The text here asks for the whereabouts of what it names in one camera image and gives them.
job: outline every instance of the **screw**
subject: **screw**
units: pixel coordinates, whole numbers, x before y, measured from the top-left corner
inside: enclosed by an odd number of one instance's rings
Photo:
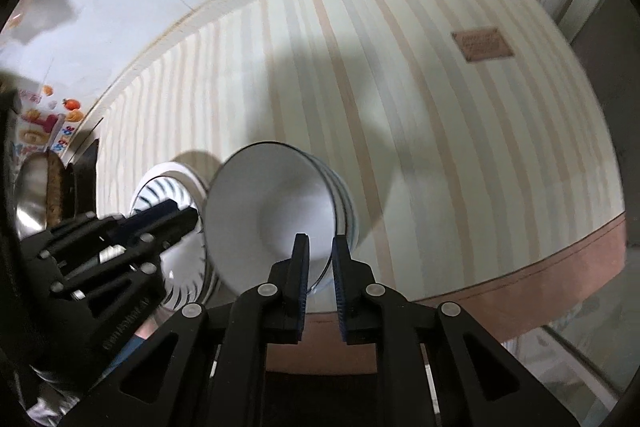
[[[184,315],[188,319],[197,317],[198,315],[200,315],[201,312],[202,312],[202,307],[196,303],[187,304],[182,308],[182,315]]]
[[[373,284],[369,284],[365,288],[365,291],[372,297],[380,297],[381,295],[385,294],[386,290],[382,284],[373,283]]]
[[[457,317],[460,315],[460,306],[455,302],[445,302],[440,309],[447,317]]]
[[[142,263],[140,269],[147,275],[153,275],[154,273],[156,273],[156,270],[158,268],[156,268],[156,265],[153,263]]]
[[[263,297],[271,297],[272,295],[276,295],[277,292],[278,287],[270,282],[258,286],[258,293]]]

